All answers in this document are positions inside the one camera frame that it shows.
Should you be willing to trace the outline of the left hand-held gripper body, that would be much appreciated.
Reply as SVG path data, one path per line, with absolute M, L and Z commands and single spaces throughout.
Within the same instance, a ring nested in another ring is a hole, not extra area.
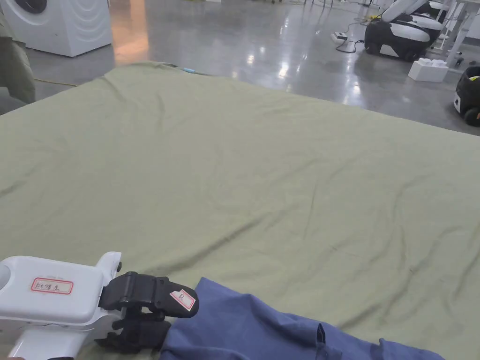
M 0 342 L 10 358 L 74 359 L 80 349 L 113 332 L 123 313 L 100 307 L 103 288 L 121 268 L 121 253 L 95 266 L 32 256 L 0 262 Z

